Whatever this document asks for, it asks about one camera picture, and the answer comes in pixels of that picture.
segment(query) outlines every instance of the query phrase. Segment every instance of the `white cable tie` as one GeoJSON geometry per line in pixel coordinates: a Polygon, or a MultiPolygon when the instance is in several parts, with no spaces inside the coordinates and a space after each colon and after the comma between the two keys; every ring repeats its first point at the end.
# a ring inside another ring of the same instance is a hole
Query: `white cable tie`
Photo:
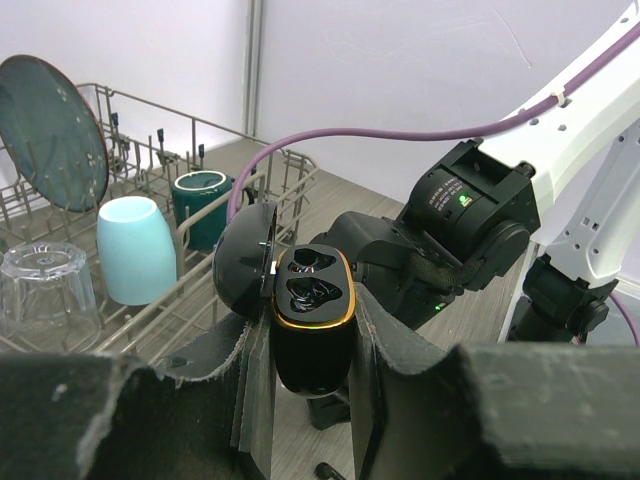
{"type": "Polygon", "coordinates": [[[551,90],[551,96],[556,97],[558,99],[558,106],[562,107],[565,102],[564,86],[551,90]]]}

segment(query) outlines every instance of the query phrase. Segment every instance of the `wire dish rack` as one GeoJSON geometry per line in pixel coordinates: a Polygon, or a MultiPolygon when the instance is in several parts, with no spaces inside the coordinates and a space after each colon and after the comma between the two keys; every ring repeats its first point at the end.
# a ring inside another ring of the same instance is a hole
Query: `wire dish rack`
{"type": "MultiPolygon", "coordinates": [[[[206,331],[227,312],[213,286],[213,253],[192,251],[187,245],[189,228],[225,203],[229,193],[176,228],[170,185],[178,176],[192,170],[222,170],[217,163],[209,165],[208,156],[212,152],[202,156],[204,149],[196,150],[198,135],[207,130],[225,132],[243,142],[245,150],[247,142],[250,143],[249,150],[255,151],[266,142],[103,85],[90,83],[78,85],[78,88],[85,95],[89,92],[89,103],[107,141],[109,187],[101,203],[125,195],[144,195],[158,204],[172,228],[178,282],[145,307],[115,303],[106,293],[95,241],[100,203],[94,202],[94,208],[86,213],[58,208],[38,194],[17,169],[16,180],[0,189],[0,238],[6,244],[5,248],[46,240],[66,241],[85,250],[101,326],[100,338],[90,351],[131,353],[155,364],[167,353],[206,331]],[[143,141],[120,132],[113,111],[114,99],[143,105],[157,111],[162,118],[169,115],[186,119],[191,123],[191,151],[185,154],[167,152],[162,145],[154,146],[152,136],[143,141]]],[[[307,192],[314,184],[318,168],[309,157],[291,150],[276,152],[262,163],[264,165],[247,179],[245,186],[253,188],[256,201],[278,204],[276,242],[292,245],[298,235],[300,220],[309,212],[307,192]]],[[[73,178],[73,172],[69,173],[69,178],[73,178]]],[[[14,334],[0,336],[0,352],[6,351],[33,352],[42,351],[42,348],[14,334]]]]}

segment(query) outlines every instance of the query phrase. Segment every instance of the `wooden floor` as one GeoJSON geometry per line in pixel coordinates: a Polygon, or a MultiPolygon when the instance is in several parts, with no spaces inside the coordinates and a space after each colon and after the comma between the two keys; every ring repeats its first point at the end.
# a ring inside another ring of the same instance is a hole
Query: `wooden floor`
{"type": "MultiPolygon", "coordinates": [[[[208,168],[236,175],[257,151],[249,142],[238,142],[210,152],[208,168]]],[[[308,198],[311,211],[300,224],[298,243],[309,241],[326,231],[342,212],[356,211],[374,216],[396,216],[402,205],[370,190],[326,172],[308,198]]],[[[449,349],[461,342],[496,342],[518,282],[522,261],[504,277],[496,279],[483,292],[469,292],[419,330],[419,334],[449,349]]],[[[339,425],[324,432],[309,423],[306,402],[278,385],[273,434],[272,478],[311,480],[313,468],[328,462],[346,478],[354,478],[350,425],[339,425]]]]}

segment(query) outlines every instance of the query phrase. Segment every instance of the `dark green plate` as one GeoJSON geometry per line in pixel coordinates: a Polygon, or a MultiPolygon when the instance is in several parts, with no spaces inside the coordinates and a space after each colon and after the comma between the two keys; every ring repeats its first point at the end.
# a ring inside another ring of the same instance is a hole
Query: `dark green plate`
{"type": "Polygon", "coordinates": [[[104,197],[100,127],[73,83],[44,60],[16,55],[0,65],[0,138],[20,173],[54,205],[84,212],[104,197]]]}

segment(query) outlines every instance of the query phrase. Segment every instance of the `white wall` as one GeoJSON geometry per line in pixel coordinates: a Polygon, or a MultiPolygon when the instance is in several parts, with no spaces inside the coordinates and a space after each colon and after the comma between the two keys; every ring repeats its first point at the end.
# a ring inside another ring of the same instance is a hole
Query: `white wall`
{"type": "MultiPolygon", "coordinates": [[[[32,54],[76,84],[98,82],[241,129],[246,0],[24,0],[2,7],[0,61],[32,54]]],[[[123,133],[155,139],[164,128],[167,149],[190,150],[188,120],[128,101],[115,110],[123,133]]],[[[213,130],[198,136],[208,148],[228,140],[213,130]]],[[[9,160],[0,160],[6,167],[9,160]]]]}
{"type": "MultiPolygon", "coordinates": [[[[327,126],[426,131],[498,120],[562,71],[629,4],[267,2],[258,135],[275,140],[327,126]]],[[[297,148],[322,168],[404,202],[452,145],[339,138],[297,148]]],[[[583,193],[578,182],[567,190],[538,240],[553,238],[583,193]]]]}

